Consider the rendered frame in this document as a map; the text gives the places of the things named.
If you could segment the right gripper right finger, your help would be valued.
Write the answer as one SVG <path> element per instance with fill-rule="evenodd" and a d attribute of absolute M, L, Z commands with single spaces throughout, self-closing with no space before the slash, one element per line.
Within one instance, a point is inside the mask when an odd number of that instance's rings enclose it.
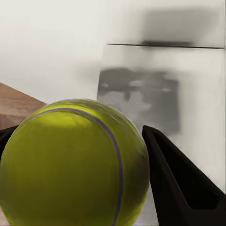
<path fill-rule="evenodd" d="M 160 130 L 142 137 L 159 226 L 226 226 L 226 194 Z"/>

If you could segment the tennis ball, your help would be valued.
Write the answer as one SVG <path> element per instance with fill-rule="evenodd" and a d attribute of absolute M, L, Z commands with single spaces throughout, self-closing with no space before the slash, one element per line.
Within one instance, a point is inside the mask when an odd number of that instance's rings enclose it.
<path fill-rule="evenodd" d="M 12 133 L 0 160 L 0 205 L 11 226 L 134 226 L 149 187 L 141 133 L 98 100 L 37 110 Z"/>

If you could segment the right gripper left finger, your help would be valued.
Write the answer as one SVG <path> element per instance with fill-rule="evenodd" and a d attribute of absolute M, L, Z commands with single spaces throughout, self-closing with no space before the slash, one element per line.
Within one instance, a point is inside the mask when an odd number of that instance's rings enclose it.
<path fill-rule="evenodd" d="M 8 140 L 11 138 L 12 133 L 14 133 L 17 128 L 18 125 L 15 127 L 0 130 L 0 160 Z"/>

